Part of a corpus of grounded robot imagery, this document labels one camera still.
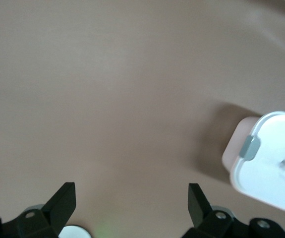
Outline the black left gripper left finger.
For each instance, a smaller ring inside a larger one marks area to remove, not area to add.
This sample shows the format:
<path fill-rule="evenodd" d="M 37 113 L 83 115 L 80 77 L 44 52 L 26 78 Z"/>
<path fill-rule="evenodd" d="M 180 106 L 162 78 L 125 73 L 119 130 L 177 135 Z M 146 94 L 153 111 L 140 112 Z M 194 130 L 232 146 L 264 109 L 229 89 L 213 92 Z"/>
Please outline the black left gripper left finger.
<path fill-rule="evenodd" d="M 57 238 L 75 208 L 75 183 L 66 182 L 41 208 L 32 206 L 6 223 L 0 218 L 0 238 Z"/>

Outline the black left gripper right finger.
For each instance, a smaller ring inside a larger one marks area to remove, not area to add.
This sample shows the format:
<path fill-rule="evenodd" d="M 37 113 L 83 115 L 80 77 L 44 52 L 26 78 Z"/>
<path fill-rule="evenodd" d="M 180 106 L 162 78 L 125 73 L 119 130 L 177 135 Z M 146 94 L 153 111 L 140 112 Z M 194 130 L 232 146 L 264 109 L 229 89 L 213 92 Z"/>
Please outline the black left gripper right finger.
<path fill-rule="evenodd" d="M 197 183 L 188 185 L 188 211 L 193 223 L 185 238 L 285 238 L 285 230 L 266 218 L 239 221 L 229 209 L 211 206 Z"/>

